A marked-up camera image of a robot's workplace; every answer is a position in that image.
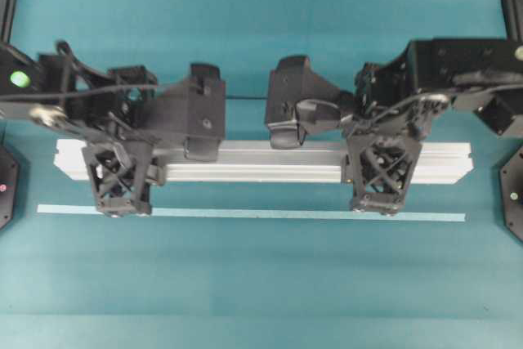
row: green light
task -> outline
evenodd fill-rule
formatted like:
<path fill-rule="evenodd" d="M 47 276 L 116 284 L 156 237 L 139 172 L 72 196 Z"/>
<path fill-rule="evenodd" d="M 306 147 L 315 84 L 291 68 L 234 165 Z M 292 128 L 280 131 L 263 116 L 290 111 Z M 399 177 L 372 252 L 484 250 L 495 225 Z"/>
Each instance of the green light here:
<path fill-rule="evenodd" d="M 27 87 L 31 84 L 31 78 L 23 71 L 15 71 L 11 74 L 10 80 L 17 87 Z"/>

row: white strip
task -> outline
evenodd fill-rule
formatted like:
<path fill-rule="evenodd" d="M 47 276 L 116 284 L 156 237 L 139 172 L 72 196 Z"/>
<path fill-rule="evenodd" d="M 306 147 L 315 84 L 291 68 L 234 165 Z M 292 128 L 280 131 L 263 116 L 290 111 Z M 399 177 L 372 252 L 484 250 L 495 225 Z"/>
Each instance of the white strip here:
<path fill-rule="evenodd" d="M 39 204 L 37 213 L 101 214 L 93 206 L 68 204 Z M 314 210 L 240 210 L 216 208 L 154 208 L 155 217 L 191 218 L 279 218 L 303 220 L 361 220 L 361 221 L 438 221 L 465 222 L 464 213 L 398 213 L 386 217 L 379 213 L 328 212 Z"/>

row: screw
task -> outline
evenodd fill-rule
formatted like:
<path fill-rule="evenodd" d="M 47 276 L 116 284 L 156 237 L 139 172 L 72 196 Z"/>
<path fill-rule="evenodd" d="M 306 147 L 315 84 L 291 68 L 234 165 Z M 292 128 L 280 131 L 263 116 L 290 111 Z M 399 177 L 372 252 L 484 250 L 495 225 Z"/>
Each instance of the screw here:
<path fill-rule="evenodd" d="M 207 128 L 208 130 L 210 130 L 212 128 L 212 123 L 209 119 L 205 118 L 204 120 L 202 120 L 202 124 L 203 124 L 203 127 L 204 128 Z"/>
<path fill-rule="evenodd" d="M 514 56 L 518 60 L 523 60 L 523 46 L 516 48 L 516 51 L 514 51 Z"/>

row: teal table surface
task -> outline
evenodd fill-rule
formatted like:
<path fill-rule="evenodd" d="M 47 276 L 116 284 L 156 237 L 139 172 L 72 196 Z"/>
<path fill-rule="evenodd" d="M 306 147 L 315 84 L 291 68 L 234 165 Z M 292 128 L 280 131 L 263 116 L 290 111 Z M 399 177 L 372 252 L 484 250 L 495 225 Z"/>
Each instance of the teal table surface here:
<path fill-rule="evenodd" d="M 67 39 L 97 68 L 143 63 L 161 82 L 221 66 L 227 137 L 260 140 L 278 59 L 352 89 L 367 61 L 411 38 L 503 37 L 499 0 L 18 0 L 11 41 L 31 56 Z M 52 164 L 56 138 L 7 122 L 22 171 L 0 233 L 0 347 L 523 347 L 523 245 L 503 226 L 497 168 L 521 143 L 449 112 L 429 141 L 472 144 L 454 186 L 412 186 L 407 212 L 465 222 L 242 220 L 36 213 L 92 204 Z M 336 134 L 324 136 L 339 138 Z M 349 186 L 168 184 L 161 208 L 330 211 Z"/>

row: black cable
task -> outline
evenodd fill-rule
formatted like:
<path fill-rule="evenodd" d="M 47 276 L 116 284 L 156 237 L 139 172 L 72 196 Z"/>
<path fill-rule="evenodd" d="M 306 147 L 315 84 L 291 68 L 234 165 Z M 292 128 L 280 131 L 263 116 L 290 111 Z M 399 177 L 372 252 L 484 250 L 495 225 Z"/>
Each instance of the black cable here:
<path fill-rule="evenodd" d="M 37 93 L 37 94 L 6 94 L 0 96 L 0 101 L 26 101 L 26 100 L 59 100 L 60 98 L 79 98 L 96 96 L 105 93 L 123 92 L 126 90 L 140 89 L 140 90 L 156 90 L 161 87 L 169 87 L 172 85 L 109 85 L 98 87 L 92 90 L 82 90 L 79 92 L 66 93 Z"/>
<path fill-rule="evenodd" d="M 93 69 L 92 67 L 86 65 L 82 61 L 80 61 L 75 55 L 73 50 L 71 49 L 71 46 L 64 40 L 60 40 L 56 43 L 56 52 L 58 52 L 61 55 L 67 56 L 71 59 L 74 66 L 76 67 L 79 74 L 82 72 L 87 72 L 87 74 L 93 74 L 100 78 L 105 79 L 114 79 L 110 75 L 103 73 L 101 71 L 98 71 L 97 69 Z"/>
<path fill-rule="evenodd" d="M 26 65 L 36 65 L 36 62 L 31 59 L 29 56 L 25 55 L 22 51 L 16 49 L 11 44 L 5 43 L 3 41 L 0 41 L 0 48 L 4 51 L 9 52 L 11 56 L 13 56 L 18 61 L 21 61 L 22 63 Z"/>
<path fill-rule="evenodd" d="M 488 87 L 486 89 L 476 90 L 474 92 L 467 91 L 467 92 L 449 93 L 448 91 L 434 91 L 434 92 L 419 93 L 419 94 L 415 94 L 413 96 L 409 96 L 409 97 L 403 99 L 402 101 L 397 102 L 396 104 L 394 104 L 393 106 L 390 106 L 383 112 L 380 112 L 376 116 L 374 116 L 370 119 L 366 119 L 366 120 L 371 123 L 376 123 L 378 120 L 383 119 L 385 116 L 387 116 L 391 112 L 399 110 L 402 107 L 404 107 L 408 104 L 411 104 L 412 102 L 421 100 L 422 98 L 426 98 L 429 96 L 443 95 L 443 96 L 447 96 L 449 99 L 452 99 L 457 96 L 474 96 L 474 95 L 479 95 L 479 94 L 490 94 L 490 93 L 501 92 L 501 91 L 505 91 L 505 90 L 516 90 L 516 89 L 522 89 L 522 88 L 523 88 L 523 84 L 515 83 L 515 84 L 508 84 L 508 85 L 500 85 L 500 86 L 496 86 L 496 87 Z"/>

